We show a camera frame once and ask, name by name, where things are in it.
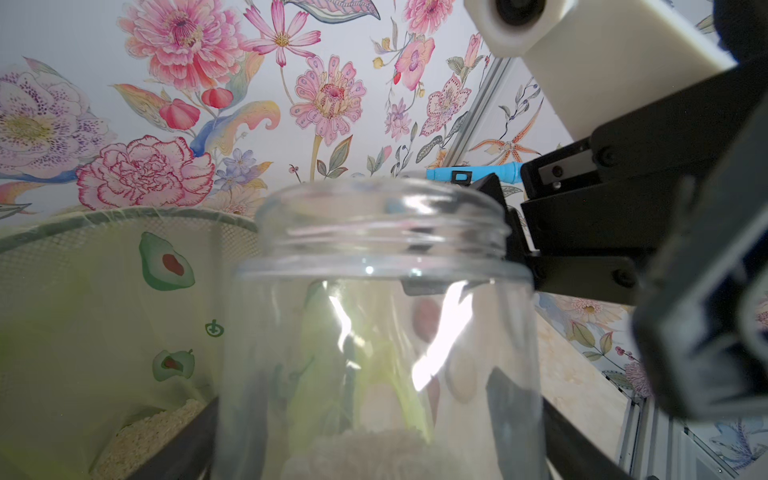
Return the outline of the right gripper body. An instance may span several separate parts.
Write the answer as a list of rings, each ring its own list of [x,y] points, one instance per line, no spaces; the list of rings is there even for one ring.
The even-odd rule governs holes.
[[[713,14],[734,67],[522,164],[527,200],[508,217],[507,259],[538,291],[634,304],[673,228],[680,183],[705,180],[767,101],[766,3],[718,1]],[[468,185],[499,198],[503,184]]]

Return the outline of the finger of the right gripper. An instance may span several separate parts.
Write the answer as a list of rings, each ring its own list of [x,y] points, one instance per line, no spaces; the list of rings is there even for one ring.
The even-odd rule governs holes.
[[[671,233],[651,263],[632,332],[657,404],[717,420],[767,412],[767,101],[701,182],[679,185]]]

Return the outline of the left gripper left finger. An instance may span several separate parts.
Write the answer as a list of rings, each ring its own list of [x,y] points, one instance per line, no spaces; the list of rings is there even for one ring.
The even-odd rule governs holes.
[[[218,415],[219,398],[215,397],[128,479],[210,479]]]

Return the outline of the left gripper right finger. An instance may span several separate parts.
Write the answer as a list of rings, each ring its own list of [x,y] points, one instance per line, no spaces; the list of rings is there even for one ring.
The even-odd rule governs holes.
[[[632,479],[592,444],[546,398],[543,398],[542,402],[546,456],[562,479]]]

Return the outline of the beige jar lid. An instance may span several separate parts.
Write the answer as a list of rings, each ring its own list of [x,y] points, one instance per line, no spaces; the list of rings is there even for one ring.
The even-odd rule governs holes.
[[[449,392],[459,403],[469,404],[476,396],[477,366],[466,349],[456,346],[449,354],[445,365],[445,381]]]

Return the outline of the terracotta jar lid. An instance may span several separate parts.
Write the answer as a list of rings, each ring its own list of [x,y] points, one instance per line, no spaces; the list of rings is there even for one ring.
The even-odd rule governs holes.
[[[441,319],[442,307],[433,299],[423,298],[415,302],[412,314],[412,328],[423,342],[434,341]]]

